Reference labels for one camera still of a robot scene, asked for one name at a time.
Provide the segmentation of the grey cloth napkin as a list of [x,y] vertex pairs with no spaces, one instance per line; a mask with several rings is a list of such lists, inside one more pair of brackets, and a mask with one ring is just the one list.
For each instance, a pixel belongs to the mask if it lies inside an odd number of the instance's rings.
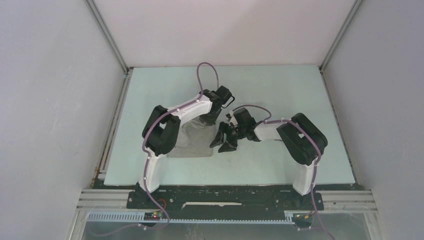
[[216,125],[208,125],[196,117],[179,129],[175,147],[168,158],[208,158],[213,155],[210,144],[217,133]]

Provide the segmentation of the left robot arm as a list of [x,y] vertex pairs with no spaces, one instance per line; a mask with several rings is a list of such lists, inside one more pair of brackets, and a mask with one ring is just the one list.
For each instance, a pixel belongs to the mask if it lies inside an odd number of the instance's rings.
[[202,89],[193,99],[173,107],[154,107],[142,131],[142,150],[147,159],[138,181],[143,189],[138,201],[145,208],[153,208],[158,202],[158,194],[154,192],[161,184],[158,161],[176,146],[181,126],[196,118],[214,125],[222,109],[234,101],[231,91],[220,86],[217,90]]

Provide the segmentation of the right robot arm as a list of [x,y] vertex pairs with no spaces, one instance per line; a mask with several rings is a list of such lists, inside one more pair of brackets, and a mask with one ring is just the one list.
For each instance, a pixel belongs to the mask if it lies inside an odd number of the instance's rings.
[[231,110],[227,120],[222,121],[210,143],[211,149],[218,152],[237,150],[238,141],[247,139],[253,142],[268,140],[282,142],[296,162],[296,176],[292,187],[291,204],[304,209],[311,202],[310,192],[316,185],[318,165],[328,146],[325,135],[303,114],[297,113],[290,119],[256,121],[248,111],[248,105]]

